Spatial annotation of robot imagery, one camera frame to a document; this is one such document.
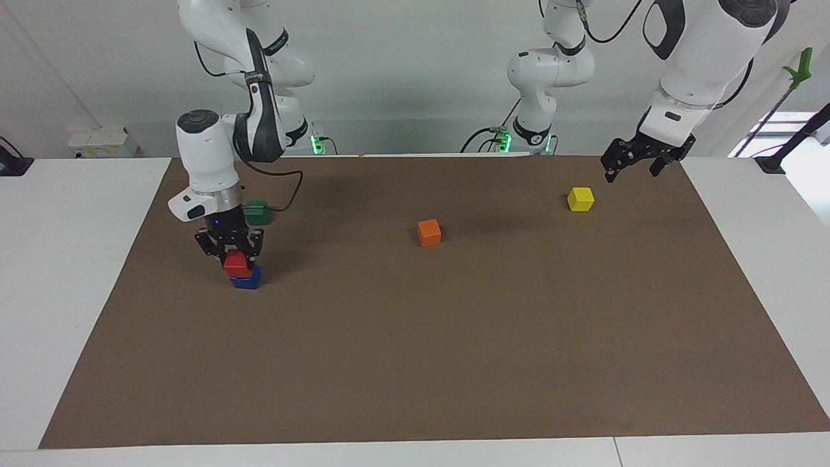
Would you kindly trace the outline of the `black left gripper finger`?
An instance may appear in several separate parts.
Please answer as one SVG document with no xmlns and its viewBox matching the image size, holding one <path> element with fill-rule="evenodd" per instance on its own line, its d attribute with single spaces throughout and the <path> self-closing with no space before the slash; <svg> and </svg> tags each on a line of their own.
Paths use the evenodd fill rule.
<svg viewBox="0 0 830 467">
<path fill-rule="evenodd" d="M 600 157 L 607 183 L 613 183 L 623 169 L 639 162 L 642 153 L 643 142 L 640 139 L 633 138 L 631 141 L 625 141 L 622 138 L 614 139 Z"/>
<path fill-rule="evenodd" d="M 649 167 L 649 172 L 652 177 L 658 177 L 668 165 L 681 162 L 682 160 L 683 156 L 677 156 L 676 154 L 660 154 L 660 156 L 656 156 L 653 160 L 652 165 Z"/>
</svg>

